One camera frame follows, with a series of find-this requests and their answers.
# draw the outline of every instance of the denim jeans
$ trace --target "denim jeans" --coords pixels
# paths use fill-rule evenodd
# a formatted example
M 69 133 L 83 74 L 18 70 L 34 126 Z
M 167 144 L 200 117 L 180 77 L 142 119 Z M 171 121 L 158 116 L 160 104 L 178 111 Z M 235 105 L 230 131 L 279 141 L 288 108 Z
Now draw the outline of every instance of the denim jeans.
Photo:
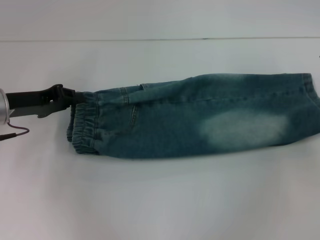
M 320 133 L 312 76 L 207 74 L 85 92 L 67 139 L 79 154 L 171 158 L 287 145 Z

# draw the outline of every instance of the white backdrop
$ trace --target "white backdrop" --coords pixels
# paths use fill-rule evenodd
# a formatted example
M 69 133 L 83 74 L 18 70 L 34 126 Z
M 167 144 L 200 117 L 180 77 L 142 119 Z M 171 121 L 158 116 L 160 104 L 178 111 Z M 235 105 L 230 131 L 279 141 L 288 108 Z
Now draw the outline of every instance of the white backdrop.
M 1 0 L 0 40 L 320 37 L 319 0 Z
M 0 87 L 97 91 L 208 73 L 312 73 L 319 87 L 319 46 L 320 39 L 2 42 Z M 130 161 L 76 154 L 66 140 L 69 114 L 11 119 L 31 132 L 0 143 L 1 240 L 320 237 L 318 135 L 234 154 Z

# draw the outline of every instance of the red wire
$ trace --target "red wire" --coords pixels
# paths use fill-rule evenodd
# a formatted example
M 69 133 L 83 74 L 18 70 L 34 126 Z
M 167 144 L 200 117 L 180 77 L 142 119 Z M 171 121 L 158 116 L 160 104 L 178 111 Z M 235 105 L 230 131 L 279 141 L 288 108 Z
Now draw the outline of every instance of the red wire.
M 17 136 L 21 136 L 21 135 L 24 135 L 24 134 L 27 134 L 30 132 L 30 130 L 26 127 L 21 127 L 21 126 L 13 126 L 10 124 L 10 120 L 8 121 L 7 123 L 11 128 L 14 128 L 14 129 L 22 129 L 22 130 L 25 130 L 24 132 L 21 132 L 21 133 L 17 133 L 16 135 Z

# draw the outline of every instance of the cable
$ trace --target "cable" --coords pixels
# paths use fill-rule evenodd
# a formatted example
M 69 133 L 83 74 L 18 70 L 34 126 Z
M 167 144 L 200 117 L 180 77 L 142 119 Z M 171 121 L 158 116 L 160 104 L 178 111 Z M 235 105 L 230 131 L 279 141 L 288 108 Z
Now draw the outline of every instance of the cable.
M 24 135 L 24 134 L 27 134 L 27 133 L 29 133 L 29 132 L 30 132 L 30 130 L 29 130 L 28 128 L 26 128 L 26 127 L 13 126 L 13 125 L 11 125 L 11 124 L 10 124 L 10 119 L 9 119 L 9 121 L 8 121 L 8 123 L 7 123 L 7 124 L 8 124 L 11 128 L 25 130 L 24 132 L 17 133 L 17 134 L 16 134 L 17 136 L 21 136 L 21 135 Z
M 3 141 L 3 140 L 7 140 L 7 139 L 12 139 L 12 138 L 15 138 L 17 136 L 21 136 L 21 135 L 24 135 L 24 134 L 27 134 L 30 132 L 30 130 L 26 127 L 21 127 L 21 126 L 13 126 L 10 124 L 10 120 L 9 122 L 7 123 L 11 128 L 14 128 L 14 129 L 22 129 L 22 130 L 25 130 L 24 132 L 21 132 L 21 133 L 10 133 L 10 134 L 5 134 L 5 135 L 0 135 L 0 141 Z

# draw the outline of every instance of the faded patch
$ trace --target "faded patch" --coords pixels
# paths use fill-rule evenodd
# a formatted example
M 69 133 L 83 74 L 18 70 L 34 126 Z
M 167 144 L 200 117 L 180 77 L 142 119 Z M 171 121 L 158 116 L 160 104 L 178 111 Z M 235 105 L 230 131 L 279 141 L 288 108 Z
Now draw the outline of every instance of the faded patch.
M 277 144 L 288 125 L 284 115 L 232 110 L 205 120 L 200 134 L 217 150 L 236 151 Z

